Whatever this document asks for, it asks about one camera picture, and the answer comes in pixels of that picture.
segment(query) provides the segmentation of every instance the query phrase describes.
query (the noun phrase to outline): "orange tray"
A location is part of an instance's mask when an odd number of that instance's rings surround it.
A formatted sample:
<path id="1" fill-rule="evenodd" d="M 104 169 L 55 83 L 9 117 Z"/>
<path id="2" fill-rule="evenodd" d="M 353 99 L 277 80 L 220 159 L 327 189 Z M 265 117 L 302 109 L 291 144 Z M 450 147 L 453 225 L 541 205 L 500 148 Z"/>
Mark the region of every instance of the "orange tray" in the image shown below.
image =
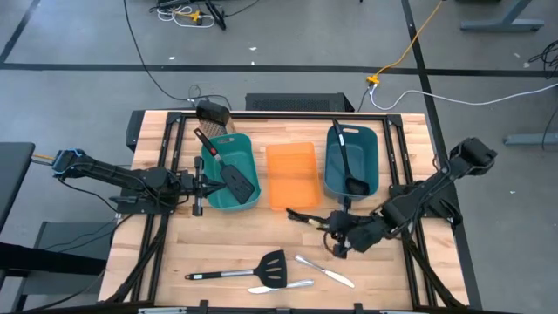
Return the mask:
<path id="1" fill-rule="evenodd" d="M 313 209 L 320 204 L 313 143 L 269 145 L 266 157 L 271 209 Z"/>

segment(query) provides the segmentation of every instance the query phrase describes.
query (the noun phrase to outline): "knife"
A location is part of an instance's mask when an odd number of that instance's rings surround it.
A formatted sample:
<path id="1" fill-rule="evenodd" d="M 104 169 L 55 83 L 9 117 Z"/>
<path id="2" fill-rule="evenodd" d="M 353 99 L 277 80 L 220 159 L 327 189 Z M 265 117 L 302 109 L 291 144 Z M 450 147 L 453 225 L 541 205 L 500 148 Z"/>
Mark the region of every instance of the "knife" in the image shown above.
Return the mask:
<path id="1" fill-rule="evenodd" d="M 314 264 L 313 262 L 311 262 L 311 261 L 309 261 L 309 260 L 307 260 L 307 259 L 305 259 L 304 257 L 299 256 L 299 255 L 295 256 L 295 259 L 296 259 L 298 262 L 303 263 L 304 265 L 308 265 L 308 266 L 310 266 L 311 268 L 313 268 L 313 269 L 315 269 L 315 270 L 320 270 L 320 271 L 323 272 L 325 275 L 327 275 L 327 276 L 329 276 L 329 277 L 331 277 L 331 278 L 337 280 L 339 283 L 348 285 L 348 286 L 351 287 L 351 288 L 355 288 L 355 284 L 354 284 L 351 280 L 347 279 L 347 278 L 344 277 L 344 276 L 341 276 L 341 275 L 337 274 L 337 273 L 334 272 L 334 271 L 327 270 L 327 269 L 325 269 L 325 268 L 323 268 L 323 267 L 320 267 L 320 266 Z"/>
<path id="2" fill-rule="evenodd" d="M 262 287 L 257 287 L 257 288 L 249 288 L 248 292 L 254 293 L 254 294 L 261 294 L 261 293 L 268 293 L 268 292 L 271 292 L 271 291 L 286 289 L 286 288 L 309 287 L 311 285 L 314 285 L 314 280 L 306 279 L 306 280 L 301 280 L 301 281 L 289 283 L 289 284 L 287 284 L 287 287 L 285 287 L 285 288 L 274 289 L 274 288 L 262 286 Z"/>

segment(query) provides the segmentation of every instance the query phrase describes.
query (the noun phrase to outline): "butcher block tabletop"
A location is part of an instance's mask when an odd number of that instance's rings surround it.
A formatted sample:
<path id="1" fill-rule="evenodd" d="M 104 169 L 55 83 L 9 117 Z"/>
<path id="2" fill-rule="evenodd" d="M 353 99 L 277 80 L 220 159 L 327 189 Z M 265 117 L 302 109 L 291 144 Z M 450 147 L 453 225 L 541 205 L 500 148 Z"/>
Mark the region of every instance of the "butcher block tabletop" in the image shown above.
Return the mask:
<path id="1" fill-rule="evenodd" d="M 166 111 L 145 113 L 132 168 L 157 166 L 166 116 Z M 351 114 L 347 114 L 346 117 L 339 119 L 339 122 L 369 127 L 378 135 L 379 189 L 373 196 L 353 202 L 351 209 L 353 214 L 367 215 L 389 196 L 391 172 L 384 129 L 380 121 L 350 119 Z M 432 165 L 432 143 L 425 116 L 402 114 L 401 117 L 413 179 L 424 180 L 436 171 Z M 260 200 L 255 208 L 232 213 L 211 208 L 207 200 L 204 200 L 202 217 L 192 216 L 193 200 L 180 205 L 170 217 L 155 304 L 198 306 L 200 301 L 205 299 L 211 307 L 353 309 L 354 303 L 361 303 L 365 309 L 411 309 L 412 302 L 400 241 L 383 240 L 363 254 L 351 251 L 346 260 L 338 259 L 324 248 L 323 232 L 310 225 L 291 221 L 287 219 L 285 212 L 269 208 L 266 146 L 297 142 L 314 143 L 320 184 L 323 185 L 325 139 L 331 127 L 331 120 L 234 119 L 234 124 L 237 132 L 247 134 L 252 141 L 262 188 Z M 187 119 L 186 126 L 179 170 L 188 169 L 193 173 L 194 157 L 201 154 L 201 143 L 193 132 L 198 126 L 198 120 Z M 401 182 L 405 182 L 397 134 L 394 126 L 391 127 L 398 173 Z M 173 131 L 169 147 L 174 147 L 175 136 L 176 132 Z M 170 167 L 172 153 L 173 149 L 169 149 L 167 167 Z M 319 208 L 307 213 L 327 217 L 331 210 L 339 207 L 337 200 L 322 195 Z M 158 219 L 153 225 L 153 233 L 159 226 Z M 116 231 L 99 300 L 113 294 L 138 261 L 145 220 L 145 215 L 135 215 Z M 438 218 L 425 218 L 422 222 L 431 266 L 452 294 L 460 302 L 468 304 L 450 224 Z M 329 245 L 332 246 L 333 240 L 329 241 Z M 289 282 L 313 279 L 314 286 L 256 295 L 249 293 L 247 289 L 262 286 L 257 276 L 200 281 L 184 279 L 186 274 L 195 272 L 253 269 L 266 253 L 277 249 L 285 251 Z M 297 254 L 346 276 L 356 287 L 352 289 L 344 286 L 296 262 L 294 256 Z M 425 304 L 423 276 L 418 265 L 414 265 L 421 303 Z M 146 267 L 140 299 L 146 299 L 150 273 L 151 264 Z"/>

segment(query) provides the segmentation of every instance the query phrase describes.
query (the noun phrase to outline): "black spatula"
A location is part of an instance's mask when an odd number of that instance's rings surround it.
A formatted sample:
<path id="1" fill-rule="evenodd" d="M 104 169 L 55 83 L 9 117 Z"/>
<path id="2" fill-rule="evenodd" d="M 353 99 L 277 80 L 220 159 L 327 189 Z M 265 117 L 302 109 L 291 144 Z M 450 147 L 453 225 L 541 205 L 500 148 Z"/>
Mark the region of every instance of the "black spatula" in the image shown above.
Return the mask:
<path id="1" fill-rule="evenodd" d="M 194 133 L 209 153 L 221 164 L 221 178 L 225 181 L 227 188 L 235 199 L 240 204 L 246 203 L 255 191 L 254 185 L 235 166 L 225 164 L 217 149 L 199 128 L 196 128 Z"/>
<path id="2" fill-rule="evenodd" d="M 341 130 L 337 119 L 333 119 L 333 128 L 337 134 L 337 140 L 339 141 L 339 147 L 341 148 L 341 155 L 343 156 L 343 164 L 345 167 L 345 187 L 347 192 L 352 195 L 368 195 L 370 193 L 370 185 L 368 185 L 367 182 L 355 178 L 350 173 L 349 161 L 347 160 L 347 147 L 345 147 L 343 131 Z"/>
<path id="3" fill-rule="evenodd" d="M 270 252 L 262 257 L 260 264 L 254 270 L 215 271 L 200 274 L 185 275 L 190 280 L 222 278 L 227 276 L 256 275 L 263 285 L 270 288 L 285 288 L 287 286 L 287 262 L 282 249 Z"/>

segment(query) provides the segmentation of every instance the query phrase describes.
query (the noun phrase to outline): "teal plastic tub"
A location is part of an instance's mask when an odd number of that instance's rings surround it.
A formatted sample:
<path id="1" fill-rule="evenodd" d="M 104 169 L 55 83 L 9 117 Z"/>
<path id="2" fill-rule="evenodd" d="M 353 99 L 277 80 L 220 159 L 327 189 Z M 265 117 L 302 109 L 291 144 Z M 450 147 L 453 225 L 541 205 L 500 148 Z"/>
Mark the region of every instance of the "teal plastic tub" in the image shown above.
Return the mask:
<path id="1" fill-rule="evenodd" d="M 250 183 L 254 184 L 255 191 L 248 201 L 240 204 L 228 188 L 222 188 L 208 196 L 209 205 L 223 211 L 238 211 L 254 207 L 260 199 L 262 190 L 255 170 L 252 142 L 244 133 L 227 134 L 209 139 L 217 148 L 226 165 L 233 165 L 243 174 Z M 204 173 L 208 179 L 223 182 L 221 178 L 221 165 L 209 151 L 202 146 L 201 158 L 205 163 Z"/>
<path id="2" fill-rule="evenodd" d="M 370 185 L 370 193 L 368 195 L 347 193 L 344 183 L 343 156 L 332 126 L 328 131 L 325 148 L 325 171 L 323 174 L 325 194 L 335 198 L 349 196 L 353 201 L 360 201 L 378 191 L 378 137 L 368 127 L 343 124 L 340 127 L 343 130 L 350 172 L 355 178 Z"/>

